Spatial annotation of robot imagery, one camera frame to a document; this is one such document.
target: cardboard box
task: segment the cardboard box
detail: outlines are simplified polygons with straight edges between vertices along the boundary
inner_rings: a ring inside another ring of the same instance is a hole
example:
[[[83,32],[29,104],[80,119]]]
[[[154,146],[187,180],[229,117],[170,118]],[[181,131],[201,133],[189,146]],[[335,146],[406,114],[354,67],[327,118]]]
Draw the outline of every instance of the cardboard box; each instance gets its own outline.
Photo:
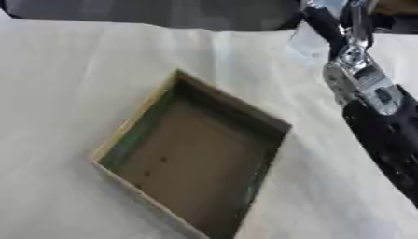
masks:
[[[180,71],[92,154],[187,238],[233,238],[289,125]]]

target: white tablecloth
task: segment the white tablecloth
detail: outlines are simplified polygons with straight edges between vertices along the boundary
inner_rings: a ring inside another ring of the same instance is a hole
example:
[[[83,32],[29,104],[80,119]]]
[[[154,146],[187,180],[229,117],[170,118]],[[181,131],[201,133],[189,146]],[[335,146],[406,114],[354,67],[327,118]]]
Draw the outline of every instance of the white tablecloth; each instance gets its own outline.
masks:
[[[176,67],[293,124],[239,239],[418,238],[418,213],[356,142],[291,32],[0,21],[0,238],[182,238],[87,154]],[[372,54],[418,96],[418,36]]]

